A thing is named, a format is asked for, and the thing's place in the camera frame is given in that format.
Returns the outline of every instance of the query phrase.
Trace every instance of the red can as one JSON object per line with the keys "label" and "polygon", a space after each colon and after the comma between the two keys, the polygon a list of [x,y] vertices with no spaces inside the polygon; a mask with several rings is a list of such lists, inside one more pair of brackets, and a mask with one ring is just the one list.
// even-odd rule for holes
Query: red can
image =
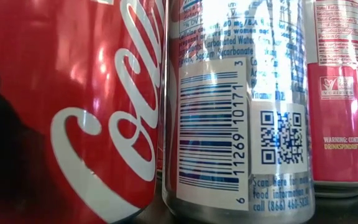
{"label": "red can", "polygon": [[308,0],[305,13],[316,195],[350,197],[358,194],[358,0]]}
{"label": "red can", "polygon": [[0,223],[154,197],[165,0],[0,0]]}

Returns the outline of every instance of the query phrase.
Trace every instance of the table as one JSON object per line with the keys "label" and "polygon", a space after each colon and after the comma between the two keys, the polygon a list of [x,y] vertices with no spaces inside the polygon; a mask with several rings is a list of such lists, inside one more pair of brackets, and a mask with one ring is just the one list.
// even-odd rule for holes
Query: table
{"label": "table", "polygon": [[[161,192],[161,182],[157,184]],[[174,217],[157,194],[151,205],[129,223],[132,224],[197,224],[198,222],[181,221]],[[316,199],[316,213],[307,224],[358,224],[358,197],[346,199]]]}

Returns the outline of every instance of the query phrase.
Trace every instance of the coca-cola logo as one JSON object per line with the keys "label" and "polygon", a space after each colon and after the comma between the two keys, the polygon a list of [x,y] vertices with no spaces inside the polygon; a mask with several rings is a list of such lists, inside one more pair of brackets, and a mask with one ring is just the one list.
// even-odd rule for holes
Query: coca-cola logo
{"label": "coca-cola logo", "polygon": [[[151,9],[152,17],[155,22],[157,19],[165,18],[163,0],[155,0],[158,12]],[[132,75],[148,75],[152,86],[149,86],[149,92],[154,93],[155,102],[158,102],[158,89],[160,87],[160,64],[162,58],[162,43],[157,29],[155,34],[152,21],[150,21],[143,4],[139,0],[121,0],[119,8],[124,21],[124,25],[135,45],[146,70],[142,71],[138,58],[130,49],[121,48],[114,55],[114,64],[118,80],[121,82],[128,95],[135,115],[127,111],[115,111],[108,121],[109,135],[119,155],[126,164],[143,180],[151,182],[155,176],[155,149],[154,143],[147,129],[144,127],[144,121],[150,128],[157,128],[158,106],[152,108],[142,93],[137,88]],[[150,54],[145,40],[142,38],[139,27],[135,24],[134,14],[137,22],[142,24],[147,37],[152,45],[155,63]],[[130,61],[129,68],[125,66],[124,60]],[[96,116],[81,108],[65,108],[59,111],[52,120],[50,136],[58,165],[67,178],[71,187],[78,196],[89,206],[94,213],[108,223],[119,221],[133,213],[139,208],[133,206],[119,194],[112,191],[97,174],[88,168],[86,163],[78,156],[74,150],[66,132],[65,123],[70,117],[76,117],[78,126],[83,132],[89,135],[97,136],[102,131],[102,124]],[[130,137],[126,137],[119,129],[118,123],[127,121],[133,124],[136,129]],[[134,148],[134,144],[143,135],[146,138],[149,150],[151,151],[151,160],[145,160]]]}

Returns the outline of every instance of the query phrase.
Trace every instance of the silver can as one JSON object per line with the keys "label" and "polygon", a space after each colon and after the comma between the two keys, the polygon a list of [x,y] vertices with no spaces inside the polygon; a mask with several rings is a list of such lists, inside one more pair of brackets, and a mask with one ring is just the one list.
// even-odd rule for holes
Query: silver can
{"label": "silver can", "polygon": [[208,223],[314,214],[302,0],[172,0],[163,199]]}

